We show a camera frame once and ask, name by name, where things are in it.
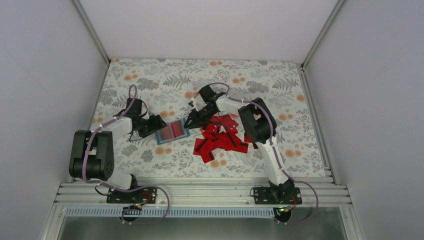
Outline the red striped card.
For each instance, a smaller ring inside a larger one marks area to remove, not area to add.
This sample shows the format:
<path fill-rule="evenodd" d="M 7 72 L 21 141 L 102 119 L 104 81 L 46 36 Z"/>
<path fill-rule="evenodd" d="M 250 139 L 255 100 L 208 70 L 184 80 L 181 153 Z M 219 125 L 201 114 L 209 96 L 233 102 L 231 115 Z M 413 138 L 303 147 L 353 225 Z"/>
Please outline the red striped card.
<path fill-rule="evenodd" d="M 184 122 L 181 119 L 173 121 L 171 123 L 171 130 L 174 138 L 179 138 L 186 134 Z"/>
<path fill-rule="evenodd" d="M 160 142 L 168 141 L 173 138 L 173 133 L 169 126 L 162 128 L 157 133 Z"/>

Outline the teal card holder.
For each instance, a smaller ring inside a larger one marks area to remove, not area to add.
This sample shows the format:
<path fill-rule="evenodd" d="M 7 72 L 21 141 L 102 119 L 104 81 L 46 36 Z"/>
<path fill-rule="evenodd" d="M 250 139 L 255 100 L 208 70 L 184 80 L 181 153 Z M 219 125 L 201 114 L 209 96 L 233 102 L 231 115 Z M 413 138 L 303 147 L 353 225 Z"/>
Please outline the teal card holder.
<path fill-rule="evenodd" d="M 186 121 L 186 119 L 185 118 L 179 118 L 179 119 L 177 119 L 177 120 L 174 120 L 174 121 L 178 121 L 178 120 L 182 120 L 183 121 L 183 125 L 185 124 L 185 121 Z M 171 123 L 172 122 L 168 122 L 167 124 L 166 124 L 166 126 L 169 126 L 170 127 L 170 129 L 171 129 Z M 184 139 L 184 138 L 187 138 L 187 137 L 189 137 L 190 136 L 190 132 L 189 132 L 189 130 L 188 129 L 185 129 L 185 135 L 183 135 L 183 136 L 180 136 L 180 137 L 178 137 L 178 138 L 175 138 L 174 137 L 174 135 L 173 135 L 173 138 L 172 139 L 170 139 L 170 140 L 167 140 L 167 141 L 160 141 L 159 140 L 159 138 L 158 138 L 158 131 L 156 131 L 155 132 L 155 137 L 156 137 L 156 143 L 158 144 L 158 145 L 163 145 L 163 144 L 165 144 L 165 143 L 169 143 L 169 142 L 173 142 L 173 141 L 177 141 L 177 140 L 180 140 L 180 139 Z"/>

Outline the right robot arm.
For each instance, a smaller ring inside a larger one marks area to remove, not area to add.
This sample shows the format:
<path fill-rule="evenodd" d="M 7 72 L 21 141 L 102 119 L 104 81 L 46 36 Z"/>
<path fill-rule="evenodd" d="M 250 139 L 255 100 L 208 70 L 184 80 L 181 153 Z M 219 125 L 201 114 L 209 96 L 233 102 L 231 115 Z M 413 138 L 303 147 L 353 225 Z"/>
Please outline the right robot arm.
<path fill-rule="evenodd" d="M 260 97 L 253 100 L 236 99 L 230 97 L 227 92 L 215 92 L 209 84 L 202 87 L 197 94 L 205 105 L 199 108 L 196 97 L 191 98 L 189 102 L 191 111 L 184 128 L 206 130 L 224 127 L 226 130 L 224 139 L 228 146 L 235 149 L 240 142 L 232 137 L 230 132 L 232 124 L 227 118 L 217 114 L 228 113 L 238 116 L 245 137 L 257 146 L 265 161 L 272 200 L 282 204 L 289 199 L 290 193 L 295 188 L 295 181 L 285 171 L 274 141 L 277 135 L 277 123 L 263 99 Z"/>

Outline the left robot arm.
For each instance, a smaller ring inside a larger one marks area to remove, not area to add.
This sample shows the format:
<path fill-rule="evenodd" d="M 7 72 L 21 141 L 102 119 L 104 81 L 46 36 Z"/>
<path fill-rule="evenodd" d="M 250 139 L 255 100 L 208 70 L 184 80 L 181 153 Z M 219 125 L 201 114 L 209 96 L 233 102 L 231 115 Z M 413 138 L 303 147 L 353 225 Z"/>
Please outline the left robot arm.
<path fill-rule="evenodd" d="M 126 108 L 119 111 L 95 130 L 74 133 L 68 171 L 71 177 L 118 190 L 124 201 L 131 203 L 139 197 L 135 177 L 115 167 L 114 144 L 137 133 L 146 138 L 166 127 L 162 117 L 143 112 L 141 99 L 128 98 Z"/>

